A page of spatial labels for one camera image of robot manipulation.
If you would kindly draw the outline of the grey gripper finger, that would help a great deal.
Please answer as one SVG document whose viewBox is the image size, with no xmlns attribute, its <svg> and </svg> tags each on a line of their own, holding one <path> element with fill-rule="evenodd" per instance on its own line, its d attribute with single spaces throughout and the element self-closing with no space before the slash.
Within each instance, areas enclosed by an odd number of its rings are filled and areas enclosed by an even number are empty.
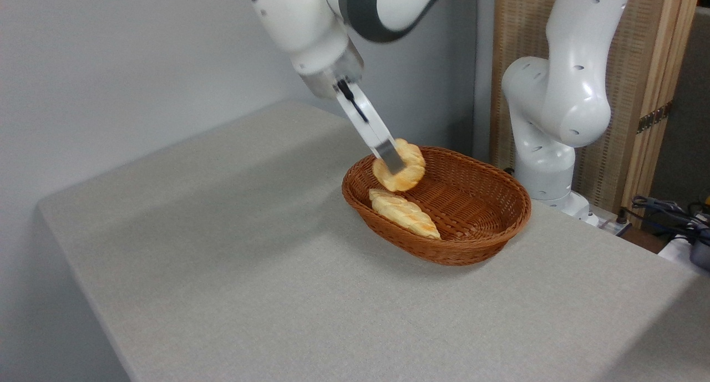
<svg viewBox="0 0 710 382">
<path fill-rule="evenodd" d="M 397 151 L 397 144 L 394 139 L 381 142 L 372 149 L 375 157 L 382 160 L 391 175 L 397 175 L 405 169 L 405 162 Z"/>
</svg>

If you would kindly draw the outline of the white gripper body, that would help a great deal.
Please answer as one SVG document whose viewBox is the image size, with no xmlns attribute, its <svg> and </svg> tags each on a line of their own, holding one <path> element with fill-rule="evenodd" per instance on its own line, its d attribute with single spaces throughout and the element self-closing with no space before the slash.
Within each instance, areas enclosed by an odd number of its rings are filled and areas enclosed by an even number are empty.
<svg viewBox="0 0 710 382">
<path fill-rule="evenodd" d="M 339 80 L 335 84 L 335 89 L 337 101 L 347 118 L 371 150 L 381 142 L 393 139 L 378 112 L 358 84 Z"/>
</svg>

